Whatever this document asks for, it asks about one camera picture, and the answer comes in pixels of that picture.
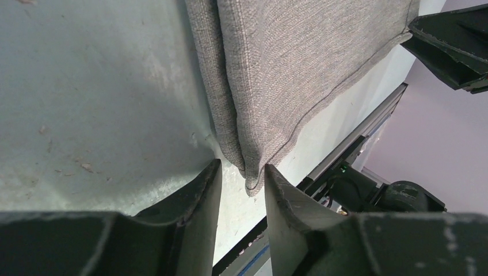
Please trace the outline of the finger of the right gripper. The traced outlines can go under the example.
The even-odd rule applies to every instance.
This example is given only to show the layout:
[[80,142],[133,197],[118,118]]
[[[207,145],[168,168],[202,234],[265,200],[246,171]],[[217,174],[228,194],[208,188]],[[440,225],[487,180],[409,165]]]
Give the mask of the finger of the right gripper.
[[487,91],[487,5],[418,16],[402,43],[440,81],[471,94]]

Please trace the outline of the grey cloth napkin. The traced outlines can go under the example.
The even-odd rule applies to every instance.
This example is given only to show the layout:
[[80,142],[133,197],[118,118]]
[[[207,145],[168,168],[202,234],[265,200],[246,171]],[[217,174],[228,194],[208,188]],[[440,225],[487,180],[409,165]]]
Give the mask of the grey cloth napkin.
[[264,185],[306,123],[410,38],[418,1],[186,1],[216,139]]

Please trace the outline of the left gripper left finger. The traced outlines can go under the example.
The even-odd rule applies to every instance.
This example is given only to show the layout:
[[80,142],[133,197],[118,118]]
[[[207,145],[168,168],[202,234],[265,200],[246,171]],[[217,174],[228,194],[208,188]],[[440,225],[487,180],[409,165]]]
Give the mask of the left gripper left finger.
[[2,275],[211,275],[222,191],[212,160],[135,216],[2,212]]

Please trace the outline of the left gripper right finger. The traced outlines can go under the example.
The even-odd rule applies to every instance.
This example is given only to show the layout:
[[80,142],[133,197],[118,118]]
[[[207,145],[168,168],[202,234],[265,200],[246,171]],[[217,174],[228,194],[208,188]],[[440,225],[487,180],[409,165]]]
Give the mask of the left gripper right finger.
[[274,275],[486,275],[487,217],[338,214],[264,168]]

